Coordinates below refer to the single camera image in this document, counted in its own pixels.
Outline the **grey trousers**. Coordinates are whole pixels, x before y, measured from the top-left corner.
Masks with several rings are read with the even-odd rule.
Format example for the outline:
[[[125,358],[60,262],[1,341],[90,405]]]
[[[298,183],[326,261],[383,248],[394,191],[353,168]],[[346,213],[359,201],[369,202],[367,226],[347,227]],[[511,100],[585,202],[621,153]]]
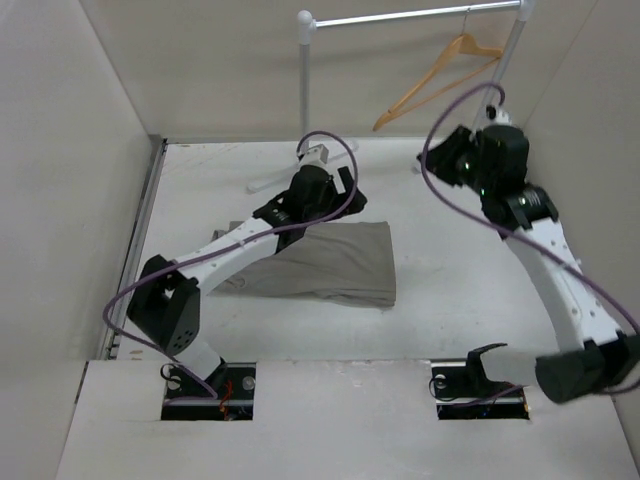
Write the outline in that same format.
[[[389,309],[397,297],[390,225],[382,221],[311,226],[302,239],[249,265],[215,291]]]

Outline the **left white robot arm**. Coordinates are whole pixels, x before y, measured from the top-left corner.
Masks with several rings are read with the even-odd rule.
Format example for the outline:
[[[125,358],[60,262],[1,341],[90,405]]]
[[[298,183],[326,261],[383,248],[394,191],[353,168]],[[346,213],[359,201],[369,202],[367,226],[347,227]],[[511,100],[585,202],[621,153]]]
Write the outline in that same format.
[[[255,262],[303,238],[316,223],[361,212],[367,203],[357,176],[304,165],[289,188],[229,233],[174,260],[149,259],[127,307],[128,319],[151,344],[186,367],[190,386],[206,399],[224,387],[226,363],[200,335],[201,298]]]

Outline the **wooden clothes hanger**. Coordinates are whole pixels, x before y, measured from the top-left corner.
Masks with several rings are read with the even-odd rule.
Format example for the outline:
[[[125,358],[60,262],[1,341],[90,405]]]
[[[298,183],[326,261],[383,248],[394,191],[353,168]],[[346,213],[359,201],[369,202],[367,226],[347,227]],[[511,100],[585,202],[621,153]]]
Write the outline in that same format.
[[[495,67],[506,52],[506,35],[471,31],[464,19],[457,33],[417,79],[372,125],[378,132],[390,123],[463,86]]]

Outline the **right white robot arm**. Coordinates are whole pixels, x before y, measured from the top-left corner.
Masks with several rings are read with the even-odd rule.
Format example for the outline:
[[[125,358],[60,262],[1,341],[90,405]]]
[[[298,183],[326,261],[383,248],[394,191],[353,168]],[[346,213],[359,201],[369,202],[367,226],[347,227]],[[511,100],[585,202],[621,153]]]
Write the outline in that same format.
[[[426,179],[467,187],[482,214],[465,217],[495,230],[526,270],[554,328],[558,352],[534,361],[546,397],[565,404],[587,395],[618,395],[639,363],[639,336],[626,334],[601,303],[609,297],[577,265],[549,194],[529,182],[529,141],[517,127],[476,132],[458,126],[417,159]]]

